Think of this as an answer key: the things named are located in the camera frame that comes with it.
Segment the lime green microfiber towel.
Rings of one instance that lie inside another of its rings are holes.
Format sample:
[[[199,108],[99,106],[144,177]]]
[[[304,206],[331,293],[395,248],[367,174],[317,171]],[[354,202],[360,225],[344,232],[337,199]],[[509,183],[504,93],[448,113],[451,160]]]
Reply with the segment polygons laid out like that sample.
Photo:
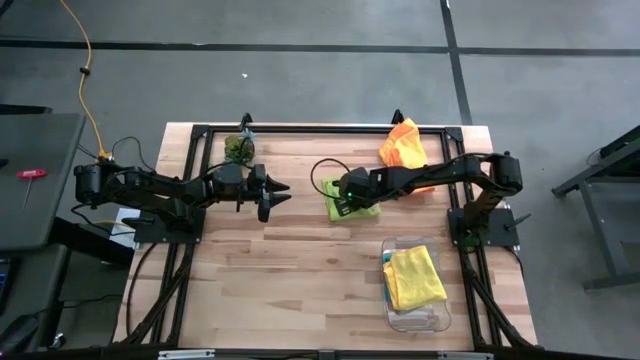
[[[346,221],[346,220],[358,219],[358,218],[377,217],[382,213],[380,206],[374,205],[369,208],[352,210],[351,214],[346,217],[337,217],[333,208],[333,199],[339,198],[339,188],[337,186],[334,186],[333,182],[334,182],[334,179],[324,179],[321,182],[322,192],[327,194],[327,197],[325,198],[325,204],[327,207],[329,220],[331,222]]]

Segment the small potted succulent plant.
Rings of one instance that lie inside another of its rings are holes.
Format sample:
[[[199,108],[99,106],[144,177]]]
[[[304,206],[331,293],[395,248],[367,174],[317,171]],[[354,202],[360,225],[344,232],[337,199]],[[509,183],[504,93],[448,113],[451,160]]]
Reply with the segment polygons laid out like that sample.
[[[228,136],[224,142],[224,154],[227,162],[248,165],[255,157],[255,135],[244,130],[239,135]]]

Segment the teal microfiber towel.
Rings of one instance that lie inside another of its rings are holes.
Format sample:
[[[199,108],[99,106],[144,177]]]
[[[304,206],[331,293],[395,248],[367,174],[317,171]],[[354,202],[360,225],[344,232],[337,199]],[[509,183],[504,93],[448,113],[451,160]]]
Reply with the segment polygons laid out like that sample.
[[[391,256],[392,256],[391,253],[383,253],[382,254],[383,293],[384,293],[384,298],[385,298],[385,302],[386,302],[387,305],[391,304],[391,295],[390,295],[390,292],[389,292],[387,276],[386,276],[386,273],[385,273],[385,266],[390,261]]]

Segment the silver metal bracket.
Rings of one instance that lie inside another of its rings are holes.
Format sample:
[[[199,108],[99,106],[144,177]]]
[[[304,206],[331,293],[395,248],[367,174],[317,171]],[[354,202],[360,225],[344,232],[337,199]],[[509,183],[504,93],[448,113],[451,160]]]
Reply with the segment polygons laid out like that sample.
[[[437,360],[494,360],[491,353],[482,352],[439,352]]]
[[[214,349],[179,349],[160,351],[157,360],[214,360]]]

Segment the dark gray side table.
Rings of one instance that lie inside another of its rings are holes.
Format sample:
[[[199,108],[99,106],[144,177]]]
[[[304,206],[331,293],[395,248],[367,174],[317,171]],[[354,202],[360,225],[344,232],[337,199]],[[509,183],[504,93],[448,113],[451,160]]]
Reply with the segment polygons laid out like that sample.
[[[78,114],[0,116],[0,252],[39,248],[48,242],[60,199],[83,133]],[[27,182],[16,173],[45,169],[32,183],[26,207]]]

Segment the black metal desk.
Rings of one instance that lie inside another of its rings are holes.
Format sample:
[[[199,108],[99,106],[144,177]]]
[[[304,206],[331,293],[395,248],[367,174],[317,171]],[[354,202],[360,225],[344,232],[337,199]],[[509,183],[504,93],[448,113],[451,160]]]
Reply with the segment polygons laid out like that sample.
[[[640,125],[594,152],[582,172],[551,189],[557,198],[581,194],[608,275],[583,283],[586,290],[640,284],[640,265],[626,255],[640,247]]]

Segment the yellow microfiber towel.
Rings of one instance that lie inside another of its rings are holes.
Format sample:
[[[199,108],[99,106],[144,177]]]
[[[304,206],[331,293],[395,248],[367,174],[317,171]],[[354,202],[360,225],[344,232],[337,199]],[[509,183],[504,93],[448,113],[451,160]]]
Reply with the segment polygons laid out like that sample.
[[[424,245],[396,252],[385,266],[394,310],[412,310],[439,300],[447,300]]]

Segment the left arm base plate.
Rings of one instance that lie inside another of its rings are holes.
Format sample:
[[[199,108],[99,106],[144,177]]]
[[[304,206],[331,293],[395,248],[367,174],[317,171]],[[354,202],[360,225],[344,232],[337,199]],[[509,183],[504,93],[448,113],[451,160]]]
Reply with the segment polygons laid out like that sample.
[[[158,215],[126,209],[121,222],[135,231],[137,243],[196,244],[202,239],[206,211],[196,209],[185,225],[169,226]]]

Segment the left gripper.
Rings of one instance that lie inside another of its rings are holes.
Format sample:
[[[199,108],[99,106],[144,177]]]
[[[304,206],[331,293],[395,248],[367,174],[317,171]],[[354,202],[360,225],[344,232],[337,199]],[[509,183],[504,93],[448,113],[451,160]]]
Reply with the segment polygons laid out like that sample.
[[[288,191],[289,185],[274,180],[266,173],[264,164],[256,164],[247,176],[239,164],[223,165],[211,174],[212,202],[260,201],[268,199],[268,192]],[[290,195],[272,195],[269,200],[271,207],[287,201]]]

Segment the orange microfiber towel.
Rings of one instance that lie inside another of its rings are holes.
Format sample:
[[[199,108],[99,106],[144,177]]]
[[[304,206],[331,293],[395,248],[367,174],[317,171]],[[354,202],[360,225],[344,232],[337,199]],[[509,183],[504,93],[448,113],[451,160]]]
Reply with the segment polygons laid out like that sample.
[[[421,168],[428,158],[421,143],[420,131],[411,118],[397,124],[380,146],[379,158],[387,167]]]

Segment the backlit keyboard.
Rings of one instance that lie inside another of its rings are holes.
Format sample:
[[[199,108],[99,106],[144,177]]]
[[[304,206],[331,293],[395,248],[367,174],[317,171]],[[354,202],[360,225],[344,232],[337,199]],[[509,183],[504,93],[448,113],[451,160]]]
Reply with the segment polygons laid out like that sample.
[[[11,259],[0,258],[0,315],[4,312],[10,292],[11,270]]]

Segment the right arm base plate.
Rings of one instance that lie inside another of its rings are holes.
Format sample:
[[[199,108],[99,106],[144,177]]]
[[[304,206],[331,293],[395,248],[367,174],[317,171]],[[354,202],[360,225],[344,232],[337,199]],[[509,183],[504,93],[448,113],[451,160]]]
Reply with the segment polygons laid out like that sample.
[[[515,218],[509,208],[497,208],[491,212],[488,222],[472,227],[464,220],[464,212],[460,208],[447,212],[451,241],[458,247],[518,247],[520,245],[516,227],[527,220],[530,214]]]

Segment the clear plastic bin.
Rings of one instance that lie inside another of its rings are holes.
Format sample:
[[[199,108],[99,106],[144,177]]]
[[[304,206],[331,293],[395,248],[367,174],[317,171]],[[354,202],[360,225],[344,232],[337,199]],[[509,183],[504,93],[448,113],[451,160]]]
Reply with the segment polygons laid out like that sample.
[[[430,255],[436,274],[443,279],[439,263],[439,247],[432,238],[424,237],[391,237],[382,242],[381,245],[381,268],[382,254],[408,250],[413,247],[424,245]],[[451,325],[451,314],[447,300],[439,300],[432,304],[426,304],[412,310],[394,310],[391,304],[387,305],[383,293],[384,311],[388,325],[397,332],[405,333],[433,333],[446,331]]]

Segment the black aluminium table frame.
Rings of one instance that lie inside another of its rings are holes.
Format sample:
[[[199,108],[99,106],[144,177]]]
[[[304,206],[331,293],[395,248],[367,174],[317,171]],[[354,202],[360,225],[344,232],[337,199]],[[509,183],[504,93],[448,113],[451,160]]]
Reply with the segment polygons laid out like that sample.
[[[440,186],[383,204],[374,218],[333,223],[313,183],[346,168],[378,165],[389,126],[253,123],[259,162],[291,188],[269,221],[253,206],[211,207],[190,277],[153,332],[185,348],[456,350],[506,336],[462,274],[447,212],[475,198],[475,185]],[[405,333],[387,323],[381,245],[424,237],[439,247],[451,325]]]

